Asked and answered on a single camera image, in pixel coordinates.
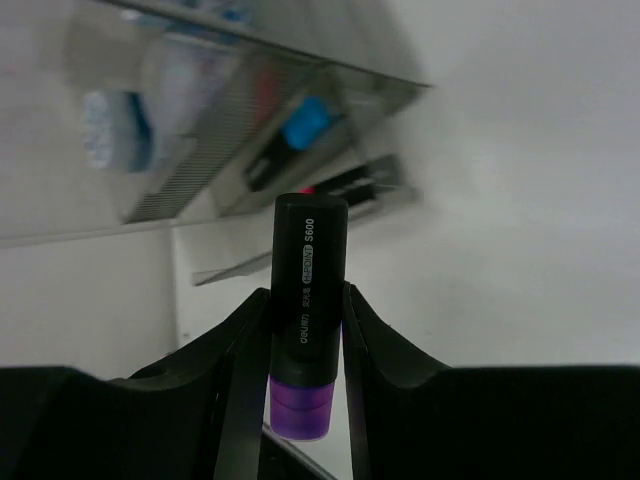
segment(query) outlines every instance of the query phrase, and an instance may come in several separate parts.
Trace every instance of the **highlighter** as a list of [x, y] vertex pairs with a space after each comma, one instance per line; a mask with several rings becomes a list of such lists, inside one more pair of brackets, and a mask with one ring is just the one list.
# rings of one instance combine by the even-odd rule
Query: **highlighter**
[[271, 429], [290, 440], [329, 431], [338, 372], [348, 205], [329, 195], [276, 199], [271, 314]]

